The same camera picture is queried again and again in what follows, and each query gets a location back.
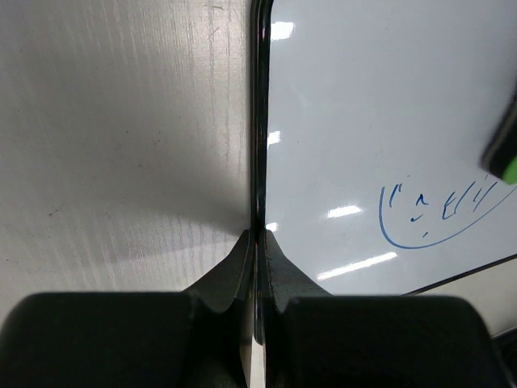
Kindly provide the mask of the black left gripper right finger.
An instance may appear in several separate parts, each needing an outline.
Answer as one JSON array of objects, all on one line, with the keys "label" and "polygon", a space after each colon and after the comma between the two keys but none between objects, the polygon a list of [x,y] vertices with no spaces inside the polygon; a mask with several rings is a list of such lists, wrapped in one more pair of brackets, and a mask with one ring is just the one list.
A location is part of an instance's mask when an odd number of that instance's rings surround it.
[{"label": "black left gripper right finger", "polygon": [[449,296],[334,296],[258,238],[269,387],[513,387],[516,336]]}]

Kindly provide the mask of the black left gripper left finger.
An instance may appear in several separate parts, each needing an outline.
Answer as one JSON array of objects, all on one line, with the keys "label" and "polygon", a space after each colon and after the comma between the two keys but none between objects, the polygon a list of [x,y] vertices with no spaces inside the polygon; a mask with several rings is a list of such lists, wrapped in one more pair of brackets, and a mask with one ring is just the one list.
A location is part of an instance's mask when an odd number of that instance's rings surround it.
[{"label": "black left gripper left finger", "polygon": [[181,292],[25,297],[1,328],[4,387],[247,387],[254,234]]}]

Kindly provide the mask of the small black-framed whiteboard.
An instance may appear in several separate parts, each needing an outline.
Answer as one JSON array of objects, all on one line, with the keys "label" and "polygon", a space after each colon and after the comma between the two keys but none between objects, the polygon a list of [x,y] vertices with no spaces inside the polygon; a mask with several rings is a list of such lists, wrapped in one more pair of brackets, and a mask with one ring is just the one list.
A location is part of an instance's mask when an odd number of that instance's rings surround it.
[{"label": "small black-framed whiteboard", "polygon": [[280,306],[444,295],[516,327],[513,1],[255,1],[253,223]]}]

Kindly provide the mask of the green bone-shaped eraser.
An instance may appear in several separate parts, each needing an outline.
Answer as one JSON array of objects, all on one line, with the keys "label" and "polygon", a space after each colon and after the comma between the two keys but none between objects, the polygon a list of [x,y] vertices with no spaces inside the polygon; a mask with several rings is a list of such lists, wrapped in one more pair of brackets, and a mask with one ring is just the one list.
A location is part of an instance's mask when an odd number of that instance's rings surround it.
[{"label": "green bone-shaped eraser", "polygon": [[492,176],[516,185],[516,86],[498,126],[481,157],[481,168]]}]

